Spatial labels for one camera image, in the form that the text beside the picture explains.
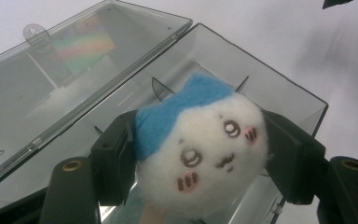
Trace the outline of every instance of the table surface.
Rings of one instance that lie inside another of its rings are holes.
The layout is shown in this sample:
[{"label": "table surface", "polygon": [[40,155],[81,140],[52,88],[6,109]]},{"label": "table surface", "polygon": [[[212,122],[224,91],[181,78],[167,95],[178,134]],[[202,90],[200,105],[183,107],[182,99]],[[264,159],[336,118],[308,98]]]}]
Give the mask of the table surface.
[{"label": "table surface", "polygon": [[[22,29],[46,29],[98,0],[0,1],[0,53],[24,41]],[[127,0],[201,22],[329,104],[317,140],[326,158],[358,159],[358,0],[322,10],[323,0]],[[278,223],[317,223],[317,200],[287,204]]]}]

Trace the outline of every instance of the plastic box lid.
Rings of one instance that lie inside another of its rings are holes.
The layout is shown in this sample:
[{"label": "plastic box lid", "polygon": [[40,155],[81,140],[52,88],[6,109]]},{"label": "plastic box lid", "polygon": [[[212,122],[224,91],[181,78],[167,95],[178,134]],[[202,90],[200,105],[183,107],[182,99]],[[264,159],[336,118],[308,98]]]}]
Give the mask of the plastic box lid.
[{"label": "plastic box lid", "polygon": [[192,21],[104,1],[0,55],[0,176],[65,132]]}]

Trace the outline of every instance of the plush face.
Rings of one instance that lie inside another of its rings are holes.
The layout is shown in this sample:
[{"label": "plush face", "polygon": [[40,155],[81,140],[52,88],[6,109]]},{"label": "plush face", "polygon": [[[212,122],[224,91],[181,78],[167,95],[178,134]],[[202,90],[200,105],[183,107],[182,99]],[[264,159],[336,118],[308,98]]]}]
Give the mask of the plush face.
[{"label": "plush face", "polygon": [[157,208],[202,217],[243,193],[267,153],[261,112],[234,93],[182,112],[159,151],[139,163],[138,185]]}]

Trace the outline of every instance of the plush toy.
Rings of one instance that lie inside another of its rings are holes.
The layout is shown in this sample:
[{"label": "plush toy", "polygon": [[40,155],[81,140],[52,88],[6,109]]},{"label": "plush toy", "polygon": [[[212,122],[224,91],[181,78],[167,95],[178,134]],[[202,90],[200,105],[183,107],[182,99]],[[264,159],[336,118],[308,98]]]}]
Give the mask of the plush toy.
[{"label": "plush toy", "polygon": [[260,110],[216,77],[194,75],[135,119],[138,187],[164,213],[204,217],[246,191],[265,166]]}]

